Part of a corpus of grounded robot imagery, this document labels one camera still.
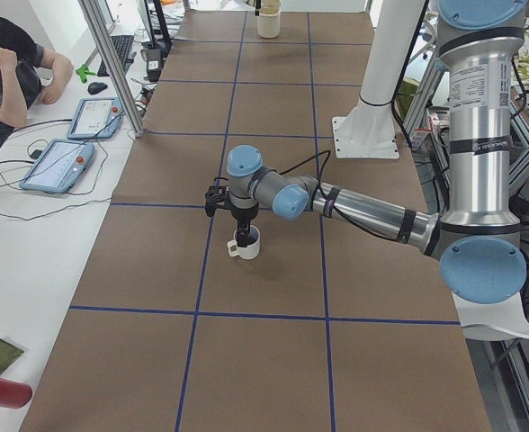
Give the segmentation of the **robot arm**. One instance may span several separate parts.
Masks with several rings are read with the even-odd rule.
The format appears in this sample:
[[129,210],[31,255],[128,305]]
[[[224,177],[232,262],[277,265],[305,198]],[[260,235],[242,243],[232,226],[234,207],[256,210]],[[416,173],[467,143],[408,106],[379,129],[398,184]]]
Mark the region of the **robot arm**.
[[[330,61],[352,56],[364,62],[371,31],[350,13],[292,17],[280,42],[257,38],[252,18],[230,16],[224,31],[240,53],[238,85],[228,144],[259,147],[264,160],[295,165],[312,151],[329,148],[328,112],[349,95],[348,73],[323,78]],[[397,159],[335,159],[322,176],[341,187],[329,219],[305,213],[289,222],[263,211],[259,257],[243,260],[224,249],[232,226],[219,218],[202,295],[204,311],[247,315],[308,316],[332,320],[452,320],[453,305],[494,308],[517,299],[525,260],[513,242],[441,236],[434,252],[397,242],[363,227],[351,206],[358,194],[375,208],[391,202],[403,212],[426,212],[417,169],[408,149]]]

